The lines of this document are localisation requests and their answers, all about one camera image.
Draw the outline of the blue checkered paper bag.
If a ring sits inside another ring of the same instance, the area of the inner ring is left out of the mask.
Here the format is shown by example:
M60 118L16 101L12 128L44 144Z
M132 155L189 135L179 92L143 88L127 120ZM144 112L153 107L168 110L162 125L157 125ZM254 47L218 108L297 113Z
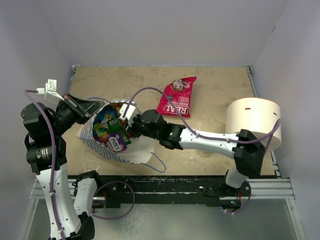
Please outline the blue checkered paper bag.
M167 168L166 165L163 163L163 170L157 169L148 164L149 160L152 156L156 157L157 155L154 153L156 141L141 136L139 138L133 138L130 134L125 130L125 121L119 119L120 113L119 110L123 104L127 104L129 101L127 99L115 99L112 101L108 101L101 97L90 97L92 101L100 100L105 102L105 105L100 108L80 129L77 136L82 140L84 144L86 144L90 149L100 155L102 158L107 160L113 160L121 163L126 164L141 164L147 166L159 173L165 173ZM127 149L124 151L113 152L112 150L108 149L103 143L96 140L93 136L93 123L94 119L96 118L97 114L107 105L110 105L115 109L117 118L119 123L123 127L124 134L130 139L131 144L127 146Z

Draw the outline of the purple Fox's candy bag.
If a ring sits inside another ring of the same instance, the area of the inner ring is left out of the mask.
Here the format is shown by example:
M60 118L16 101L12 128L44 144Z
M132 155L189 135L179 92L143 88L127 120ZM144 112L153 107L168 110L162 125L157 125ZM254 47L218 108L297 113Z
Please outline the purple Fox's candy bag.
M98 140L113 152L125 151L132 143L125 133L119 131L102 136Z

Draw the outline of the red Real chips bag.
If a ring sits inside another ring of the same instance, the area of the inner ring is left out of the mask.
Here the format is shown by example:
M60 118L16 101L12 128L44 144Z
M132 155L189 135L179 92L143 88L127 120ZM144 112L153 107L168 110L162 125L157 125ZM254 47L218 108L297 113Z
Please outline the red Real chips bag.
M164 89L164 94L173 103L178 112L184 118L190 118L191 96L196 76L180 78L172 81ZM162 96L156 109L158 114L177 116L174 107L166 97Z

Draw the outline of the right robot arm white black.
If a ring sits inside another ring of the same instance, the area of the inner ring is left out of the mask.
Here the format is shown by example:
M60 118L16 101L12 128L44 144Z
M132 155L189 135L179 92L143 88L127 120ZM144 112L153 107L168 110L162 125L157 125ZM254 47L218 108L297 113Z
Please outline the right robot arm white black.
M233 159L235 168L226 172L222 183L222 190L228 196L235 195L247 179L261 174L265 147L247 129L229 134L194 130L167 122L154 109L121 113L120 119L126 122L125 129L134 138L144 136L157 140L169 150L201 150Z

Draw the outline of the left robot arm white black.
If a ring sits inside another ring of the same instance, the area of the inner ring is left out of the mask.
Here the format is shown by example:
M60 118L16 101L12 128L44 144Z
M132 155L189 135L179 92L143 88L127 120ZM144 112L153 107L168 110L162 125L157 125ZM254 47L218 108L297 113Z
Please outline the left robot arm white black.
M68 182L67 144L62 135L74 124L85 124L99 109L102 101L78 99L64 94L56 110L46 107L30 96L31 101L21 111L23 125L28 133L24 144L26 160L35 173L44 193L50 220L51 240L92 240L95 236L91 216L93 197L103 191L99 174L82 173L76 178L75 199Z

